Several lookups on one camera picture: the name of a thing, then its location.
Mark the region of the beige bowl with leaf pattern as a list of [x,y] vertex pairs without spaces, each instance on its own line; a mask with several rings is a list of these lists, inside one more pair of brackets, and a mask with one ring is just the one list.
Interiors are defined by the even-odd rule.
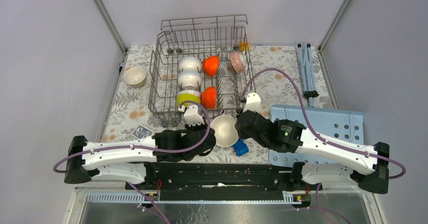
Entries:
[[238,131],[235,129],[237,119],[222,115],[216,117],[210,127],[215,131],[216,145],[219,147],[230,147],[234,145],[238,139]]

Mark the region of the plain beige bowl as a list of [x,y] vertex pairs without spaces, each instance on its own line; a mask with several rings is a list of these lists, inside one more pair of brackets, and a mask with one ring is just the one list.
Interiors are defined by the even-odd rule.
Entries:
[[147,80],[147,72],[142,67],[132,67],[124,73],[124,81],[131,87],[142,87]]

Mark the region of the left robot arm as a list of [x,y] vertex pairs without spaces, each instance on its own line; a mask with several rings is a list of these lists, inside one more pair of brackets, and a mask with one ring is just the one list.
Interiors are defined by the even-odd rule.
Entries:
[[157,177],[144,169],[144,163],[177,163],[206,156],[216,145],[215,133],[206,125],[187,126],[184,130],[164,130],[143,139],[111,144],[75,136],[64,160],[64,182],[82,184],[92,180],[118,180],[151,189]]

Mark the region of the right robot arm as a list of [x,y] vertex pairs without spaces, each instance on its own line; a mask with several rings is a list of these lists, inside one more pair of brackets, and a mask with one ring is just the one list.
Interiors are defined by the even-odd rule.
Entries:
[[247,110],[237,118],[235,128],[240,138],[252,138],[259,145],[279,152],[317,155],[333,163],[295,162],[289,176],[290,185],[297,190],[307,185],[323,183],[356,185],[375,194],[389,190],[389,145],[358,145],[332,138],[298,121],[264,118]]

